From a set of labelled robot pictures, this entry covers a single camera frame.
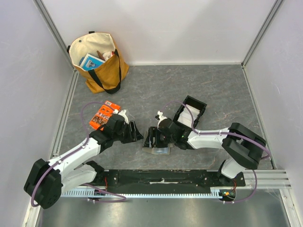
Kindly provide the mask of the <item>black card tray box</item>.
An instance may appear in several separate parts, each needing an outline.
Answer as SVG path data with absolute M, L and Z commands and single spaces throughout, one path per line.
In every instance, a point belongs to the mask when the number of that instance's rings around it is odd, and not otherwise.
M 179 107 L 173 118 L 173 122 L 180 126 L 192 128 L 191 117 L 193 117 L 193 128 L 195 128 L 199 123 L 199 119 L 204 114 L 207 104 L 191 96 L 187 96 L 184 99 L 183 104 L 186 107 L 184 107 L 183 105 Z

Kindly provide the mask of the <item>grey card holder wallet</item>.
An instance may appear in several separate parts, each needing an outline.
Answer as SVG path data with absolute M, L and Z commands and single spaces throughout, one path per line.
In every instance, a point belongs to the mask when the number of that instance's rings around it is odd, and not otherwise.
M 143 152 L 150 153 L 153 155 L 169 155 L 170 149 L 171 149 L 171 145 L 168 145 L 165 148 L 158 148 L 153 143 L 143 144 Z

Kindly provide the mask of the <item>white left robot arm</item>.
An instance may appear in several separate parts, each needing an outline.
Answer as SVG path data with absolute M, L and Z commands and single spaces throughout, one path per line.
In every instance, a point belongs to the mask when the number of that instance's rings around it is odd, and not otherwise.
M 92 131 L 76 147 L 48 161 L 37 160 L 24 185 L 24 191 L 31 197 L 31 206 L 47 209 L 75 187 L 86 183 L 101 185 L 104 168 L 91 158 L 112 147 L 116 141 L 127 144 L 141 139 L 143 135 L 134 121 L 120 113 L 113 114 L 106 124 Z

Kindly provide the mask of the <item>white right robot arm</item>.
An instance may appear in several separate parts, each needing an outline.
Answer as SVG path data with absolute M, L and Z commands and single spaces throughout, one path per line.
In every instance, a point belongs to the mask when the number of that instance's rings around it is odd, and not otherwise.
M 160 120 L 156 127 L 150 127 L 145 133 L 144 152 L 168 154 L 171 145 L 182 150 L 224 149 L 230 158 L 221 164 L 217 181 L 222 186 L 228 186 L 245 169 L 258 168 L 266 141 L 240 123 L 221 130 L 201 131 L 170 118 Z

